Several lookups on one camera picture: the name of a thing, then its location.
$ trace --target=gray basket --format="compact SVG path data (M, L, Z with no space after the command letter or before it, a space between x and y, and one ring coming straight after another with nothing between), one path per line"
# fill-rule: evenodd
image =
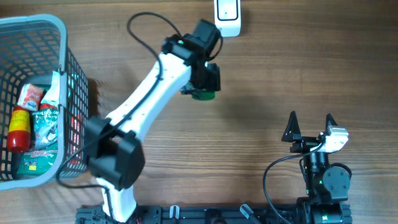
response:
M50 85L52 72L60 79L58 154L43 175L18 179L21 154L7 151L12 108L25 83ZM60 164L83 145L88 119L88 81L67 45L65 24L52 15L0 19L0 190L33 187L53 178ZM86 170L83 155L72 160L62 178L78 177Z

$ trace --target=robotic arm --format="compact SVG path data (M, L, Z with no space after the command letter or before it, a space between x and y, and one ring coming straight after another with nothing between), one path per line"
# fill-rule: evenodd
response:
M116 221L126 222L136 209L133 183L145 164L141 142L167 102L179 90L196 98L220 90L220 70L216 64L207 62L219 38L216 26L203 20L199 21L193 34L167 38L159 55L164 66L163 75L155 88L151 90L158 79L158 62L134 93L106 119L93 117L88 121L85 141L91 142L118 124L151 91L117 130L86 150L91 174L97 177L99 184L109 189ZM119 144L113 140L116 136L121 139ZM105 190L103 195L103 210L111 215Z

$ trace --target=red package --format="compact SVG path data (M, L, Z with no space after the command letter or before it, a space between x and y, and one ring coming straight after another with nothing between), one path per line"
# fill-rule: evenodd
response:
M33 84L25 84L19 95L18 106L30 111L37 111L42 95L43 89Z

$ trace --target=wooden surface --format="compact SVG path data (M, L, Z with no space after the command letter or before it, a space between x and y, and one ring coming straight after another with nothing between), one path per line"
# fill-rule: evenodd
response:
M182 32L213 20L212 2L7 6L0 16L51 13L98 91L103 116L120 105L154 64L126 32L129 16L158 12ZM215 60L222 91L213 101L176 94L151 127L146 167L135 185L141 205L265 203L262 174L289 155L280 137L296 110L315 136L331 113L350 142L331 162L353 170L355 223L398 220L398 16L391 1L243 1L242 33ZM156 49L171 28L147 17L134 31ZM274 202L305 195L298 160L271 170ZM0 223L73 223L75 209L101 203L98 190L48 184L0 192Z

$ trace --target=red bottle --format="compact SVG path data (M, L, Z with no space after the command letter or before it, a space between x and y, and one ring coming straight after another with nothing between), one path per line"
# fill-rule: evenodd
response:
M7 136L9 152L27 152L30 149L30 119L27 109L15 106Z

